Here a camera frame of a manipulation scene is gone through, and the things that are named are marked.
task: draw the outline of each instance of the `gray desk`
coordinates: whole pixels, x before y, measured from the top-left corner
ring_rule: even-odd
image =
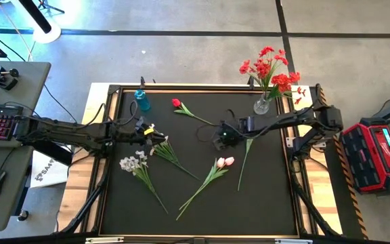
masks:
[[[51,64],[46,62],[0,62],[6,70],[18,69],[20,73],[18,84],[10,91],[0,88],[0,104],[19,102],[35,108],[43,84],[46,81]],[[32,112],[24,109],[24,115]],[[0,148],[0,166],[11,148]],[[22,183],[33,155],[31,146],[21,146],[12,153],[4,166],[7,176],[0,195],[0,230],[5,229],[12,210],[17,205],[18,193],[24,188]]]

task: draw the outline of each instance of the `glass vase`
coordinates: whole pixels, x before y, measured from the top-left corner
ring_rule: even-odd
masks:
[[[273,98],[268,98],[268,96],[269,93],[265,91],[261,94],[260,99],[254,103],[254,112],[256,114],[264,115],[269,111],[270,102],[273,100]]]

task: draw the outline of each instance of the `blue bottle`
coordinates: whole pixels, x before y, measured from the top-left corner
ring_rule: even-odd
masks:
[[[139,109],[142,111],[147,111],[150,109],[150,103],[144,90],[138,89],[135,91],[135,100],[138,103]]]

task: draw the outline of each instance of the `red power station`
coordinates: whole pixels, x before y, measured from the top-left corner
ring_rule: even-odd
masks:
[[[362,119],[341,133],[357,191],[390,192],[390,130],[386,120]]]

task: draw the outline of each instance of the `concrete floor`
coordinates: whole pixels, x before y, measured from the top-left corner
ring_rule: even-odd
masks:
[[[45,12],[62,28],[112,31],[267,31],[280,32],[274,0],[54,0],[66,11]],[[390,0],[282,0],[286,25],[294,33],[390,33]],[[30,22],[4,4],[18,28]],[[0,28],[12,28],[0,10]],[[52,63],[47,85],[81,120],[92,82],[246,83],[241,62],[256,58],[264,45],[282,48],[280,37],[151,37],[62,35],[34,44],[34,61]],[[28,57],[17,35],[0,38]],[[320,83],[328,101],[341,109],[345,127],[371,116],[390,98],[390,39],[290,38],[300,84]],[[2,45],[12,60],[19,60]],[[70,120],[45,92],[37,112]],[[47,235],[55,226],[64,186],[32,189],[26,222],[12,219],[2,237]],[[390,241],[390,197],[358,196],[371,239]]]

